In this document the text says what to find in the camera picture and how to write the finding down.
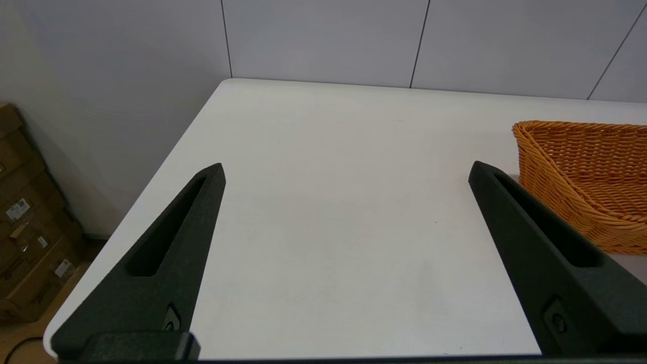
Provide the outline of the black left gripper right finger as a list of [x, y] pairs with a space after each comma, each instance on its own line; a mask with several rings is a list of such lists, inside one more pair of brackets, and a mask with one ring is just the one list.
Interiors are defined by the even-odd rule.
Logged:
[[544, 355], [645, 357], [644, 283], [498, 168], [469, 185]]

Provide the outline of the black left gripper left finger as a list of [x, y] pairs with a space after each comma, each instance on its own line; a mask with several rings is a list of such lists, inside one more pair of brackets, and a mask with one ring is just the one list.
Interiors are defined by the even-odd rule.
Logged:
[[188, 361], [190, 332], [225, 189], [222, 164], [192, 177], [53, 334], [60, 361]]

